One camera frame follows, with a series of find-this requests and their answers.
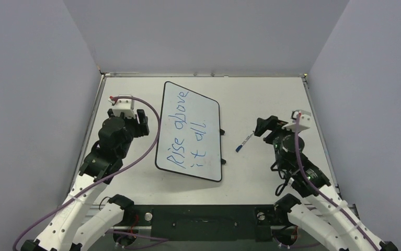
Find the black framed whiteboard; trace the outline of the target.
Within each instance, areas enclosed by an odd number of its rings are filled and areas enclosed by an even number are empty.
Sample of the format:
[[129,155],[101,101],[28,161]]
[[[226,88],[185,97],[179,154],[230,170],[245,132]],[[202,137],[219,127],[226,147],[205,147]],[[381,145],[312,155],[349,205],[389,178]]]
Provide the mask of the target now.
[[166,172],[214,182],[222,180],[219,103],[166,81],[155,166]]

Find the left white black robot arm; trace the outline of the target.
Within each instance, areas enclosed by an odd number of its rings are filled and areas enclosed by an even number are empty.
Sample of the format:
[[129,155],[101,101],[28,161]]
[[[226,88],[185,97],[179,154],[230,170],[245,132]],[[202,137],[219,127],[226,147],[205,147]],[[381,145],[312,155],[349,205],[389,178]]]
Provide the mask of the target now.
[[20,250],[70,250],[74,236],[95,199],[111,183],[123,166],[133,139],[148,136],[145,111],[108,110],[98,132],[98,140],[79,168],[67,199],[51,215],[47,227],[34,239],[24,241]]

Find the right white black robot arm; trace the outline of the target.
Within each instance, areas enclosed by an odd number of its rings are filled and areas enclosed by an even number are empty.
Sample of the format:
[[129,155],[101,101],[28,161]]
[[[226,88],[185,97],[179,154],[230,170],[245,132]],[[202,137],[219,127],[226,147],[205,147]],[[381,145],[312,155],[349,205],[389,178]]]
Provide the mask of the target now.
[[300,110],[292,112],[291,122],[276,116],[256,120],[254,136],[269,132],[263,141],[274,149],[270,169],[284,181],[276,195],[287,186],[300,195],[287,193],[275,202],[274,218],[285,227],[301,228],[327,250],[397,250],[362,223],[329,178],[303,154],[305,143],[299,134],[310,126],[311,116]]

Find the white marker pen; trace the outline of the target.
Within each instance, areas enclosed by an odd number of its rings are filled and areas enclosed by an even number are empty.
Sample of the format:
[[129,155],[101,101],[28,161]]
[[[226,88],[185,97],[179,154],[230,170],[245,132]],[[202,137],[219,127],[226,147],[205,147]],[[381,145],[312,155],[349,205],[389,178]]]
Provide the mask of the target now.
[[243,146],[249,141],[249,139],[254,135],[254,131],[252,131],[246,138],[245,140],[235,149],[235,152],[238,153]]

